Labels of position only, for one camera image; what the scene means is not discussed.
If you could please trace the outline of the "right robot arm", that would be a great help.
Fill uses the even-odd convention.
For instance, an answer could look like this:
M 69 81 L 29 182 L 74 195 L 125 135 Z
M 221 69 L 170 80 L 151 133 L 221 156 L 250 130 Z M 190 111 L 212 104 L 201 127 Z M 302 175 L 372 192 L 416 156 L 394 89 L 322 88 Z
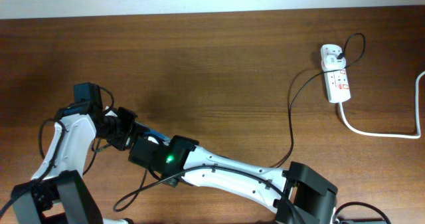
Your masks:
M 172 187 L 182 182 L 255 201 L 275 213 L 277 223 L 333 221 L 338 189 L 305 164 L 292 162 L 288 169 L 253 166 L 213 154 L 182 136 L 169 142 L 139 137 L 129 161 L 159 173 L 159 181 Z

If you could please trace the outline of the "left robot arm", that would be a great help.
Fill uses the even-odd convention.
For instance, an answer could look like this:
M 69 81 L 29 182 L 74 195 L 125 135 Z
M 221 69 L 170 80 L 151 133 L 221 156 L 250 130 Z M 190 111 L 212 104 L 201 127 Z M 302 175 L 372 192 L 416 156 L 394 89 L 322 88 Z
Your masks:
M 102 89 L 90 82 L 75 85 L 74 102 L 51 118 L 54 137 L 40 168 L 11 193 L 19 223 L 111 223 L 82 179 L 84 164 L 96 138 L 125 150 L 136 114 L 122 107 L 104 109 Z

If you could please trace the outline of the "blue Samsung Galaxy smartphone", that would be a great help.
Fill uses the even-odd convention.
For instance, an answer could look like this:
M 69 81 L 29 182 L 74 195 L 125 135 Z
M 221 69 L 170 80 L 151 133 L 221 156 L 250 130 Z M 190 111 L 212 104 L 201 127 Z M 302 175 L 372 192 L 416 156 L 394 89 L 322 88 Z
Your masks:
M 156 141 L 157 144 L 159 143 L 159 140 L 161 140 L 166 146 L 169 145 L 171 138 L 166 136 L 165 134 L 162 134 L 162 133 L 158 132 L 157 130 L 149 128 L 148 126 L 146 126 L 145 124 L 142 124 L 140 122 L 135 122 L 135 125 L 138 129 L 140 129 L 141 133 L 144 136 L 157 138 L 157 141 Z

